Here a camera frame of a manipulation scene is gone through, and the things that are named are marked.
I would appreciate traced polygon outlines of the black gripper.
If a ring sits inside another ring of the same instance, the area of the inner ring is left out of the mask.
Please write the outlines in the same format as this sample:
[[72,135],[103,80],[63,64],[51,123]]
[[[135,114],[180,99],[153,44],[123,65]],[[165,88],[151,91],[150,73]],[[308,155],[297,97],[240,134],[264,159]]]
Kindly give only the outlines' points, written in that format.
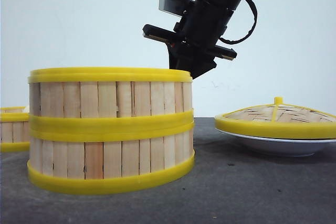
[[[216,68],[217,64],[213,58],[233,60],[236,57],[237,54],[232,49],[217,46],[218,41],[229,45],[238,44],[247,39],[253,31],[250,30],[239,40],[222,38],[241,0],[193,1],[194,4],[184,11],[173,31],[146,24],[143,27],[143,36],[167,45],[170,69],[188,71],[192,79],[196,79]],[[256,16],[254,2],[245,1]]]

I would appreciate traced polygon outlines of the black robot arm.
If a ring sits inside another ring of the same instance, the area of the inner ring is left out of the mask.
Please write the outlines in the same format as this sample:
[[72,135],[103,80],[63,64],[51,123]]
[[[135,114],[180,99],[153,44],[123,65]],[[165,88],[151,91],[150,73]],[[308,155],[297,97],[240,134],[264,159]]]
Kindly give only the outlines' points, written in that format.
[[[188,71],[195,79],[216,67],[216,57],[227,60],[236,58],[236,51],[218,46],[218,41],[234,45],[253,33],[250,30],[239,40],[222,38],[240,1],[159,0],[159,10],[179,16],[181,20],[172,31],[146,24],[143,36],[165,43],[169,52],[169,68]],[[252,0],[245,1],[256,19],[256,5]]]

